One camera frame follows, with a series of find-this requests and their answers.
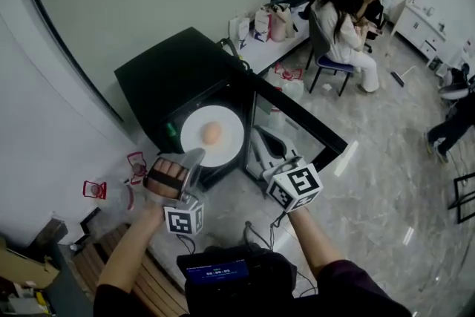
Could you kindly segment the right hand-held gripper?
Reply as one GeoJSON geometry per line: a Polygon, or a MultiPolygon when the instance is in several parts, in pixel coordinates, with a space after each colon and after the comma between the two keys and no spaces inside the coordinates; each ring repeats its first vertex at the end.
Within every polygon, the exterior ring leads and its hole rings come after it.
{"type": "Polygon", "coordinates": [[[265,126],[253,128],[253,149],[261,165],[264,197],[285,212],[311,203],[322,190],[322,182],[312,163],[298,155],[290,138],[265,126]]]}

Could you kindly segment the person's left hand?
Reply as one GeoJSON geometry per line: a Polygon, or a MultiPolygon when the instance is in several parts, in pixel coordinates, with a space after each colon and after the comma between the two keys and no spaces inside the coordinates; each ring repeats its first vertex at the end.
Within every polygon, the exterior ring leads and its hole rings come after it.
{"type": "MultiPolygon", "coordinates": [[[[180,182],[184,181],[188,172],[188,170],[183,168],[181,165],[163,158],[160,158],[154,164],[153,169],[159,173],[166,174],[168,177],[173,177],[180,182]]],[[[180,190],[170,187],[164,183],[160,183],[150,177],[147,177],[147,180],[144,182],[144,187],[146,187],[150,192],[161,197],[178,199],[180,196],[180,190]]]]}

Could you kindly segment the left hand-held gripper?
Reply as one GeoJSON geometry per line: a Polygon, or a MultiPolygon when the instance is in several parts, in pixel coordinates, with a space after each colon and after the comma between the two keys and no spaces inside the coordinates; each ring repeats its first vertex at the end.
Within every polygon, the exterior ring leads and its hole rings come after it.
{"type": "Polygon", "coordinates": [[[190,193],[199,180],[205,155],[203,148],[194,148],[180,159],[183,173],[181,196],[178,200],[166,200],[163,207],[167,231],[172,234],[196,235],[203,228],[204,204],[190,193]]]}

